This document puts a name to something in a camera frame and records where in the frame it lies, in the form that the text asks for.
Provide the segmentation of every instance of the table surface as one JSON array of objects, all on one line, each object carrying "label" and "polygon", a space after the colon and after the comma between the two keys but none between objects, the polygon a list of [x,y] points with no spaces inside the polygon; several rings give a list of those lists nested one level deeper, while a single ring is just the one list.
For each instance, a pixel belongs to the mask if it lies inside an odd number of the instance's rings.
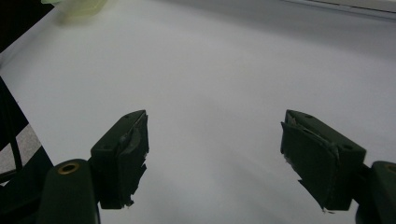
[{"label": "table surface", "polygon": [[280,154],[286,109],[396,161],[396,23],[276,0],[113,0],[51,11],[1,76],[57,164],[148,111],[148,170],[102,223],[355,223],[323,214]]}]

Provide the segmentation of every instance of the gray floor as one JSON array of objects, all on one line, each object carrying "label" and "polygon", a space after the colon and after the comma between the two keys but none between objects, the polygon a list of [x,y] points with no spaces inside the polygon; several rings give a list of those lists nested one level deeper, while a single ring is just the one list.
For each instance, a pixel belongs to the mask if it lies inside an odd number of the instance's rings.
[{"label": "gray floor", "polygon": [[[17,136],[18,147],[21,152],[22,164],[26,164],[40,148],[41,143],[30,124],[28,124]],[[11,146],[8,144],[0,151],[0,174],[15,169],[14,157]]]}]

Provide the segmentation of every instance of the white surface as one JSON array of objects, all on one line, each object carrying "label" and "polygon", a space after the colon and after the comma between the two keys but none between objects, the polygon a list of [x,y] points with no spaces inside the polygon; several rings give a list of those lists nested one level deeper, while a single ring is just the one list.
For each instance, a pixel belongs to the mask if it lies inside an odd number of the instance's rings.
[{"label": "white surface", "polygon": [[112,1],[79,23],[52,11],[1,75],[52,161],[90,157],[147,109],[148,170],[103,223],[355,223],[323,214],[279,152],[286,109],[396,161],[393,21],[281,1]]}]

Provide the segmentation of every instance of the white table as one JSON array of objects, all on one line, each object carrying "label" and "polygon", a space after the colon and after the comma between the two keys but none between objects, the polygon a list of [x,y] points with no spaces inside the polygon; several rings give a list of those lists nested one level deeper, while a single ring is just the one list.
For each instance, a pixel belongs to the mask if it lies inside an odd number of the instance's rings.
[{"label": "white table", "polygon": [[355,223],[323,214],[279,152],[286,109],[396,161],[396,23],[276,0],[119,0],[85,21],[52,10],[1,76],[52,161],[88,159],[147,109],[148,170],[103,223]]}]

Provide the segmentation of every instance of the white tabletop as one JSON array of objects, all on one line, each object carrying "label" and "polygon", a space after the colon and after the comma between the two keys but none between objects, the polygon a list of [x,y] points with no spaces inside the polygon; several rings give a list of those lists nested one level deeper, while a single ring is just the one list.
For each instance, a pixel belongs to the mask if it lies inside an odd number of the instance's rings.
[{"label": "white tabletop", "polygon": [[148,112],[148,170],[102,223],[355,223],[280,154],[286,109],[396,161],[396,23],[276,0],[118,0],[8,48],[1,76],[57,164]]}]

